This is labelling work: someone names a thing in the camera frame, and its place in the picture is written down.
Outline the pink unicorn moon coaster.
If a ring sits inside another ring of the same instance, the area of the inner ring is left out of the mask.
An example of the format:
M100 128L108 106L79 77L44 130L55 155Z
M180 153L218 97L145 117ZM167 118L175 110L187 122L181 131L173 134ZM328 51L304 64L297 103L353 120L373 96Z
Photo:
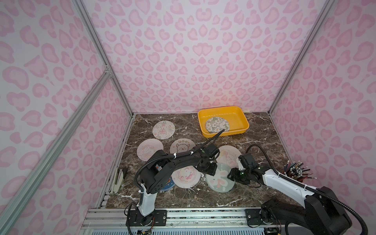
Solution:
M238 168L239 156L241 152L233 146L221 146L219 148L219 157L216 159L218 163L226 164L230 168Z

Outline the green bunny coaster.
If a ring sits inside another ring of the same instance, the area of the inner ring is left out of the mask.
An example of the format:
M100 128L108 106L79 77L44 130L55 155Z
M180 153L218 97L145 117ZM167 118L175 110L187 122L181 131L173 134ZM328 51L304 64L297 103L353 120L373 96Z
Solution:
M208 186L218 193L229 192L235 185L235 182L228 179L227 177L230 171L231 168L228 165L217 163L217 168L214 176L211 176L209 174L205 175Z

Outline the white butterfly pattern coaster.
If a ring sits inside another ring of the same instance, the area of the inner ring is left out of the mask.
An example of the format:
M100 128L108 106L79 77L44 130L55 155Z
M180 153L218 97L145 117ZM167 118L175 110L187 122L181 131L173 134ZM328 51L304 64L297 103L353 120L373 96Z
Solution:
M222 117L211 117L205 122L205 128L209 133L218 133L230 131L229 122Z

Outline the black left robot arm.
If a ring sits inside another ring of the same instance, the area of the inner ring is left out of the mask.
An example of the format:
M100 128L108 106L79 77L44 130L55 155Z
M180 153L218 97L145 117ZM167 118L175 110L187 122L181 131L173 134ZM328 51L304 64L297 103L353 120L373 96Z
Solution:
M192 166L201 173L214 176L217 169L215 159L219 154L219 148L214 144L201 145L182 153L155 152L134 177L134 184L140 190L139 213L147 217L155 211L157 193L179 169Z

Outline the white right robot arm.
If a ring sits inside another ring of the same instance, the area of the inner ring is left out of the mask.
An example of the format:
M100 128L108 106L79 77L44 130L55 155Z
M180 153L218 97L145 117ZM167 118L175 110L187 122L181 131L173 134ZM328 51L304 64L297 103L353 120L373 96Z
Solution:
M314 192L308 186L278 172L274 167L261 165L247 153L238 158L238 167L232 168L228 179L248 185L251 182L273 188L297 202L296 205L270 199L262 204L259 215L250 220L264 224L284 222L296 224L315 235L342 235L352 226L352 221L337 197L328 188Z

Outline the yellow plastic storage box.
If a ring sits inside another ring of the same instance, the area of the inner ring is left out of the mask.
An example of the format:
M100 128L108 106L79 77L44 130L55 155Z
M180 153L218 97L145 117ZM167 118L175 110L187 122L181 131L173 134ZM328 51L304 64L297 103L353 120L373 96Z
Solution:
M206 138L211 138L222 130L221 136L243 134L250 126L245 114L237 106L201 110L198 112L198 120Z

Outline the pink rainbow horse coaster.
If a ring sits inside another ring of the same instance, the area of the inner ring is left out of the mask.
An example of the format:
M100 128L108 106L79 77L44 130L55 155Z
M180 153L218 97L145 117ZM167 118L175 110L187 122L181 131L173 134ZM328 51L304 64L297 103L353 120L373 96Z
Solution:
M171 175L175 185L183 189L194 187L199 182L200 176L200 172L193 166L178 169Z

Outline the white alpaca coaster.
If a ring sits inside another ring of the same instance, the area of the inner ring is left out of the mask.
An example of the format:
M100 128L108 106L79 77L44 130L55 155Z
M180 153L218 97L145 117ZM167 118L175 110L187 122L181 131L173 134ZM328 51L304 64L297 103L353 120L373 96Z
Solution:
M182 153L189 151L195 147L195 143L190 139L178 139L174 141L170 147L170 153Z

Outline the blue car coaster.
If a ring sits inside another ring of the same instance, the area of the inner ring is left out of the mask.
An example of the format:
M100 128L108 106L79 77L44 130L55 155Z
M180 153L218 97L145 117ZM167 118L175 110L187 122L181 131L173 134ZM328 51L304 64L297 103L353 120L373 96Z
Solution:
M173 189L174 186L175 186L175 183L174 183L172 177L170 177L168 182L166 183L166 185L161 189L161 192L167 192L167 191Z

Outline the red pen cup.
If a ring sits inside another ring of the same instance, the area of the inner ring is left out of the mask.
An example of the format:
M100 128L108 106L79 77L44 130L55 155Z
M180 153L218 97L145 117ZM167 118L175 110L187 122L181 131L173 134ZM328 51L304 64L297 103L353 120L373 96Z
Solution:
M290 169L289 171L285 172L285 176L294 179L296 176L299 176L299 173L295 169Z

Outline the white butterfly doodle coaster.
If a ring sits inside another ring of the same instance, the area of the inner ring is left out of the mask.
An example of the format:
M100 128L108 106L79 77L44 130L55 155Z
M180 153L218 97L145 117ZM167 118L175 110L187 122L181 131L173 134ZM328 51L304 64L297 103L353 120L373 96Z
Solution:
M175 133L175 125L168 120L163 120L154 125L152 134L159 140L166 140Z

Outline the pink rainbow unicorn coaster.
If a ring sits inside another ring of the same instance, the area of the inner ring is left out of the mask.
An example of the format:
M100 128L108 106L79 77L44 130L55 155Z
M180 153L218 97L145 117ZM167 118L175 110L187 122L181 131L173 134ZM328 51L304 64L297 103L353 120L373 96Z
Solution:
M137 148L137 156L140 160L147 162L158 150L163 150L164 146L158 139L147 139Z

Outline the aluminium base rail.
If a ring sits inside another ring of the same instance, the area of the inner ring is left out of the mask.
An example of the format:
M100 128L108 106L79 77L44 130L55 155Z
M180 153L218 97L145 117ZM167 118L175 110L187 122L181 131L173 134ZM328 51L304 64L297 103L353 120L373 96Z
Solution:
M155 220L141 222L125 209L89 210L81 235L310 235L300 225L280 219L265 224L259 207L250 208L170 208L158 209Z

